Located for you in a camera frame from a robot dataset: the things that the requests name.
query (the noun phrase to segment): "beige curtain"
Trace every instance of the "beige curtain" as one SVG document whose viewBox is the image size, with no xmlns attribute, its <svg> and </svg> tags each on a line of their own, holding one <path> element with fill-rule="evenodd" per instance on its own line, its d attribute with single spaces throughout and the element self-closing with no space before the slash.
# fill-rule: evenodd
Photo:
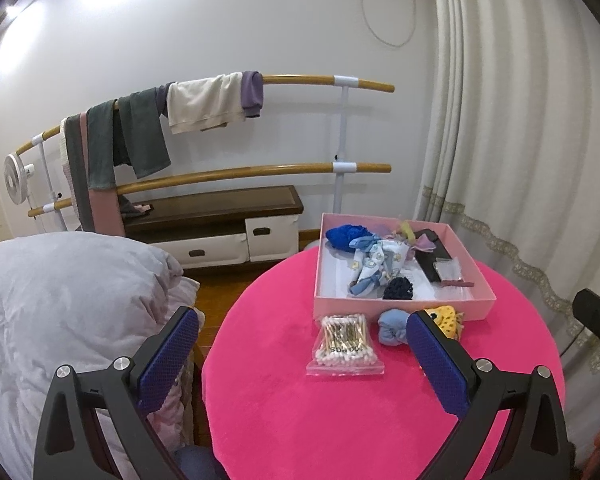
<svg viewBox="0 0 600 480">
<path fill-rule="evenodd" d="M 582 462 L 600 428 L 600 342 L 571 315 L 600 294 L 600 26 L 581 0 L 436 0 L 439 51 L 416 215 L 536 305 L 564 352 Z"/>
</svg>

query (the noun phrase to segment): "open pink box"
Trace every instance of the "open pink box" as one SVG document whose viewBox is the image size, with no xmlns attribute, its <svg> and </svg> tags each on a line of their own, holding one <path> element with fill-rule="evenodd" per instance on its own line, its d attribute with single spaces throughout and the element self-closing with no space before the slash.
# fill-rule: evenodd
<svg viewBox="0 0 600 480">
<path fill-rule="evenodd" d="M 376 216 L 340 215 L 325 213 L 322 215 L 320 227 L 320 249 L 318 250 L 318 271 L 315 278 L 314 319 L 336 314 L 365 314 L 370 321 L 377 321 L 380 314 L 392 308 L 406 312 L 415 312 L 423 308 L 433 308 L 441 304 L 449 304 L 458 312 L 464 312 L 464 320 L 484 319 L 493 306 L 496 297 L 484 279 L 484 276 L 469 255 L 456 234 L 448 224 L 434 222 L 409 221 L 414 231 L 431 229 L 436 232 L 451 256 L 457 257 L 462 268 L 462 277 L 467 282 L 473 282 L 470 289 L 472 300 L 382 300 L 379 298 L 347 298 L 342 297 L 342 277 L 336 277 L 338 269 L 346 268 L 346 259 L 340 256 L 340 251 L 334 251 L 326 246 L 325 232 L 344 224 L 363 225 L 371 232 L 385 236 L 395 231 L 400 221 L 395 218 L 380 218 Z"/>
</svg>

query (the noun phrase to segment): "white wall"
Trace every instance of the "white wall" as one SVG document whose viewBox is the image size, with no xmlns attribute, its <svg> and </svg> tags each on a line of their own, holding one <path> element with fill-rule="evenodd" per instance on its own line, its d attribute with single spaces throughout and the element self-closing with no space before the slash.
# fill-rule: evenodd
<svg viewBox="0 0 600 480">
<path fill-rule="evenodd" d="M 365 0 L 387 41 L 408 34 L 412 0 Z M 18 145 L 99 102 L 172 80 L 242 70 L 343 74 L 396 85 L 394 94 L 350 91 L 349 160 L 388 162 L 391 175 L 347 175 L 343 212 L 408 216 L 414 209 L 429 126 L 434 60 L 434 0 L 417 0 L 416 30 L 400 50 L 365 28 L 360 0 L 37 0 L 0 34 L 0 182 Z M 333 160 L 339 89 L 267 86 L 257 120 L 210 132 L 166 134 L 173 164 L 156 174 L 257 164 Z M 52 179 L 68 196 L 58 142 L 45 143 Z M 36 162 L 29 152 L 24 163 Z M 118 183 L 132 181 L 118 168 Z M 331 209 L 333 175 L 286 176 L 173 188 L 148 196 L 233 187 L 295 184 L 306 207 L 301 228 Z M 38 205 L 48 202 L 38 172 Z M 26 205 L 0 196 L 14 235 L 36 232 Z M 70 209 L 65 218 L 75 226 Z M 48 229 L 54 220 L 45 216 Z"/>
</svg>

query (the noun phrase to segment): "pink tablecloth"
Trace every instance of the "pink tablecloth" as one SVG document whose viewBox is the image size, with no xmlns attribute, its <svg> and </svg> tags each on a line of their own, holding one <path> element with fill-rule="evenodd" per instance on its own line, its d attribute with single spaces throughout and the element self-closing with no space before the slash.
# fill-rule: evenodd
<svg viewBox="0 0 600 480">
<path fill-rule="evenodd" d="M 407 346 L 375 345 L 384 375 L 305 375 L 318 329 L 312 319 L 317 250 L 257 279 L 229 311 L 203 369 L 214 452 L 232 480 L 413 480 L 456 418 L 442 410 Z M 480 266 L 498 300 L 466 323 L 462 346 L 501 370 L 549 367 L 564 402 L 560 358 L 533 305 Z M 486 469 L 502 432 L 498 415 L 468 478 Z"/>
</svg>

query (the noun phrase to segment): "clothes rack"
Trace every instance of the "clothes rack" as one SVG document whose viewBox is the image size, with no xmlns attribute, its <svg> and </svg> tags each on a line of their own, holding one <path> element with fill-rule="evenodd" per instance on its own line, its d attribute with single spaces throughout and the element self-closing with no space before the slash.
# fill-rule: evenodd
<svg viewBox="0 0 600 480">
<path fill-rule="evenodd" d="M 362 88 L 375 90 L 379 92 L 392 93 L 395 91 L 394 85 L 359 79 L 357 77 L 340 75 L 265 75 L 262 77 L 265 85 L 279 84 L 301 84 L 301 85 L 325 85 L 337 86 L 342 88 L 340 97 L 340 135 L 338 139 L 338 151 L 334 157 L 333 163 L 317 164 L 286 164 L 278 166 L 249 166 L 245 168 L 232 168 L 227 170 L 202 171 L 198 173 L 187 173 L 177 176 L 168 176 L 163 178 L 154 178 L 143 180 L 132 184 L 125 184 L 117 187 L 117 193 L 126 194 L 139 191 L 148 191 L 152 189 L 161 189 L 165 187 L 182 186 L 185 184 L 195 184 L 199 182 L 212 182 L 217 180 L 227 180 L 232 178 L 244 178 L 248 176 L 271 176 L 282 174 L 303 174 L 303 173 L 335 173 L 336 181 L 333 193 L 333 212 L 340 213 L 342 209 L 342 184 L 345 173 L 390 173 L 392 168 L 389 164 L 372 164 L 368 162 L 346 162 L 346 143 L 347 143 L 347 104 L 349 102 L 349 88 Z M 21 156 L 28 152 L 34 146 L 39 146 L 40 157 L 45 174 L 48 174 L 46 165 L 45 151 L 43 143 L 45 140 L 60 133 L 60 126 L 56 126 L 46 132 L 33 137 L 30 141 L 20 146 L 16 156 Z M 47 179 L 47 186 L 52 197 L 52 202 L 41 207 L 30 209 L 28 216 L 34 218 L 44 213 L 55 212 L 58 215 L 58 221 L 61 227 L 66 229 L 62 218 L 61 209 L 67 208 L 72 204 L 71 198 L 56 200 L 56 194 L 52 189 L 50 179 Z"/>
</svg>

